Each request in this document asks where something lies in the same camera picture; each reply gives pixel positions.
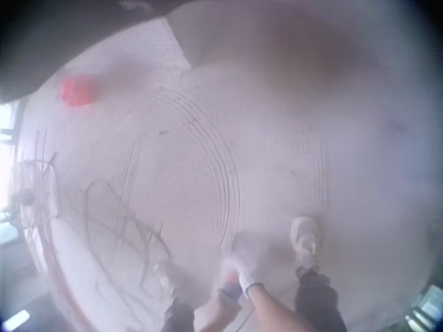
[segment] white sneaker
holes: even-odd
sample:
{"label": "white sneaker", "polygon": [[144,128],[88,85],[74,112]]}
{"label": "white sneaker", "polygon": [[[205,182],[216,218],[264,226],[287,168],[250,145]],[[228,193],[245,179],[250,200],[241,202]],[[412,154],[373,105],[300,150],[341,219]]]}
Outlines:
{"label": "white sneaker", "polygon": [[292,221],[291,244],[296,251],[296,274],[300,279],[310,270],[318,272],[320,229],[310,216],[300,216]]}
{"label": "white sneaker", "polygon": [[204,302],[201,289],[182,268],[169,261],[158,263],[154,271],[162,289],[171,297],[196,309]]}

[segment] forearm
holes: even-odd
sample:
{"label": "forearm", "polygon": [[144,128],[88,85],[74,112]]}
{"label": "forearm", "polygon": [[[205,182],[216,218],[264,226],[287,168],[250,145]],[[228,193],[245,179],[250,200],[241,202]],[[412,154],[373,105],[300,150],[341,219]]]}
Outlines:
{"label": "forearm", "polygon": [[229,323],[222,321],[209,322],[200,332],[222,332],[228,325]]}
{"label": "forearm", "polygon": [[303,319],[274,299],[263,286],[253,286],[248,295],[257,313],[261,332],[315,332]]}

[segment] leg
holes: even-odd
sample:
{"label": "leg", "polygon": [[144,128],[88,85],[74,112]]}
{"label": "leg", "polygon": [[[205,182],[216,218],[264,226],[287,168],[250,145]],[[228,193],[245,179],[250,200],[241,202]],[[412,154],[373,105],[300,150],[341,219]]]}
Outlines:
{"label": "leg", "polygon": [[161,332],[194,332],[194,310],[174,299],[165,312],[165,324]]}
{"label": "leg", "polygon": [[337,304],[338,295],[329,285],[329,278],[316,271],[309,271],[300,278],[296,312],[317,332],[347,331]]}
{"label": "leg", "polygon": [[165,261],[154,267],[162,289],[173,299],[162,332],[194,332],[194,310],[202,305],[199,285],[179,266]]}
{"label": "leg", "polygon": [[291,227],[291,242],[296,251],[296,274],[300,288],[296,296],[296,312],[317,332],[346,332],[337,304],[337,292],[329,279],[318,274],[317,249],[320,234],[313,218],[300,217]]}

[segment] hand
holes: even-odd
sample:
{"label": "hand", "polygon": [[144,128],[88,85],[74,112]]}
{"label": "hand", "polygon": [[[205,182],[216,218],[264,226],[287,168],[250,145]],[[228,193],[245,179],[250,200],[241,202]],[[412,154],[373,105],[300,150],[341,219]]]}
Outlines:
{"label": "hand", "polygon": [[226,328],[235,320],[241,309],[242,306],[219,290],[216,298],[211,299],[206,305],[208,324],[203,331],[206,331],[209,326],[217,326],[221,330]]}
{"label": "hand", "polygon": [[260,260],[263,256],[261,241],[251,234],[239,233],[235,236],[228,265],[232,266],[239,275],[239,283],[243,294],[248,296],[248,289],[261,284]]}

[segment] person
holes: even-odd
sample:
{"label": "person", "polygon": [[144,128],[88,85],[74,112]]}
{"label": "person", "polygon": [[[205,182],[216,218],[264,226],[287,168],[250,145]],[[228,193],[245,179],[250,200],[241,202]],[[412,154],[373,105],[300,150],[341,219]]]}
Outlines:
{"label": "person", "polygon": [[[302,216],[291,225],[291,244],[295,250],[296,277],[300,287],[295,298],[295,312],[274,298],[260,282],[257,262],[253,255],[233,251],[233,265],[239,275],[244,296],[252,301],[263,332],[346,332],[346,326],[338,311],[337,292],[329,285],[329,279],[319,273],[317,251],[320,232],[315,219]],[[171,307],[165,313],[162,332],[193,332],[195,304],[179,292],[188,289],[172,281],[172,271],[158,268],[170,283],[174,295]],[[211,299],[212,317],[201,332],[223,331],[234,319],[241,307],[230,301],[222,292]]]}

